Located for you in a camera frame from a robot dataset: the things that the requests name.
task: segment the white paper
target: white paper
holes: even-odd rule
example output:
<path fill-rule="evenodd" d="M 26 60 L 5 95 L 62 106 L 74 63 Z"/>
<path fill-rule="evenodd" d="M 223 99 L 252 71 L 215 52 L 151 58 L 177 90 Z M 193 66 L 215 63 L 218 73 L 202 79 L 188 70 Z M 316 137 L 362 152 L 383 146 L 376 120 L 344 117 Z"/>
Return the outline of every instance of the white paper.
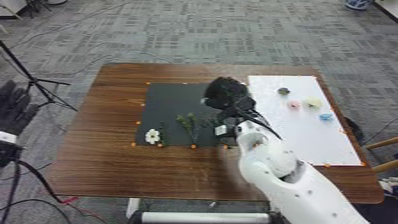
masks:
<path fill-rule="evenodd" d="M 277 93 L 282 87 L 291 91 L 286 96 Z M 248 89 L 257 102 L 255 110 L 270 122 L 298 159 L 312 165 L 360 165 L 316 77 L 248 76 Z M 310 97 L 321 100 L 323 106 L 318 109 L 309 108 L 302 102 Z M 298 109 L 289 108 L 291 101 L 298 101 Z M 332 114 L 332 121 L 319 120 L 323 113 Z"/>

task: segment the black mat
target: black mat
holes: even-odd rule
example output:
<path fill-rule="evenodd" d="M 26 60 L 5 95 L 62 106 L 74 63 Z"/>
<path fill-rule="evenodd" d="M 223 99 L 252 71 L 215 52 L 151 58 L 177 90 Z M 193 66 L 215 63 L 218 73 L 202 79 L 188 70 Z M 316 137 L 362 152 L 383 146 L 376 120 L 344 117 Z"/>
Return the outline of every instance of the black mat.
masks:
<path fill-rule="evenodd" d="M 200 104 L 207 84 L 163 84 L 149 85 L 145 93 L 145 108 L 142 112 L 140 127 L 135 135 L 138 145 L 149 145 L 145 142 L 145 133 L 149 129 L 159 129 L 159 122 L 165 124 L 167 145 L 191 144 L 188 133 L 181 123 L 175 121 L 175 116 L 186 116 L 188 113 L 195 117 L 213 118 L 220 112 Z M 213 133 L 213 127 L 200 128 L 197 137 L 197 146 L 215 146 L 218 139 Z"/>

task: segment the tripod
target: tripod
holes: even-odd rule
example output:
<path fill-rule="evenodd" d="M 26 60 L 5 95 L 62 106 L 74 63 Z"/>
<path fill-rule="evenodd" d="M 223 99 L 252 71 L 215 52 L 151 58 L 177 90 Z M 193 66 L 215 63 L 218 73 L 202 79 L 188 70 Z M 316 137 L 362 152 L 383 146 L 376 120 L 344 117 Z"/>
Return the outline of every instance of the tripod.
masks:
<path fill-rule="evenodd" d="M 8 48 L 7 48 L 7 46 L 5 46 L 1 40 L 0 40 L 0 47 L 1 47 L 1 49 L 3 49 L 3 51 L 5 51 L 5 53 L 7 53 L 7 55 L 8 55 L 8 57 L 10 57 L 10 59 L 12 59 L 12 62 L 14 62 L 14 64 L 16 64 L 16 66 L 17 66 L 21 72 L 23 72 L 23 76 L 24 76 L 26 79 L 28 79 L 28 88 L 26 88 L 26 92 L 30 91 L 31 86 L 35 86 L 35 88 L 39 89 L 39 92 L 40 92 L 40 94 L 42 94 L 42 96 L 44 96 L 44 98 L 46 98 L 46 102 L 39 105 L 39 107 L 42 107 L 42 106 L 46 106 L 47 104 L 53 103 L 53 104 L 56 104 L 60 107 L 63 107 L 63 108 L 67 108 L 67 109 L 78 111 L 76 108 L 71 106 L 71 104 L 62 100 L 62 98 L 55 95 L 55 93 L 53 93 L 53 92 L 47 90 L 47 88 L 40 85 L 40 82 L 53 83 L 55 85 L 65 85 L 65 86 L 69 86 L 71 84 L 69 84 L 69 83 L 63 83 L 63 82 L 56 82 L 56 81 L 51 81 L 51 80 L 35 78 L 35 77 L 31 76 L 31 74 L 28 73 L 28 70 L 26 70 L 26 68 L 23 67 L 23 64 L 21 64 L 21 62 L 19 62 L 19 60 L 17 60 L 17 58 L 16 58 L 16 56 L 14 56 L 14 54 L 12 54 L 12 52 L 10 52 L 10 50 L 8 50 Z"/>

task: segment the wooden table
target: wooden table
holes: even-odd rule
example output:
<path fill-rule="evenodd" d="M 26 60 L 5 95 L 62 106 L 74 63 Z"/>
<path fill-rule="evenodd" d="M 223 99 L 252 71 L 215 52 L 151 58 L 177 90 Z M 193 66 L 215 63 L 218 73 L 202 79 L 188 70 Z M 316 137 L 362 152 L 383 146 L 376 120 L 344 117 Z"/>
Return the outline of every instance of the wooden table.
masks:
<path fill-rule="evenodd" d="M 149 83 L 207 83 L 218 76 L 312 75 L 334 107 L 360 160 L 366 158 L 318 71 L 309 66 L 104 65 L 69 127 L 47 174 L 58 195 L 264 200 L 238 172 L 238 149 L 131 145 Z M 383 199 L 366 166 L 316 167 L 353 203 Z"/>

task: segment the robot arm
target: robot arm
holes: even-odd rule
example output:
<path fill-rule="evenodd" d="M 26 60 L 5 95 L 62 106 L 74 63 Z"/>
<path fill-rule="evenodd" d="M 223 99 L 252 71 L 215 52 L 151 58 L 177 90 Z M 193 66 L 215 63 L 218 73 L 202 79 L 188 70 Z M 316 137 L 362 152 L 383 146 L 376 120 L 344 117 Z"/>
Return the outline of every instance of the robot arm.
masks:
<path fill-rule="evenodd" d="M 207 86 L 204 104 L 220 109 L 220 124 L 236 118 L 232 136 L 239 147 L 239 173 L 264 193 L 273 207 L 291 224 L 367 223 L 332 182 L 309 163 L 284 148 L 282 138 L 254 110 L 245 85 L 230 78 L 218 78 Z M 227 126 L 216 135 L 230 133 Z"/>
<path fill-rule="evenodd" d="M 270 131 L 250 121 L 236 126 L 239 172 L 291 224 L 367 223 L 332 182 Z"/>

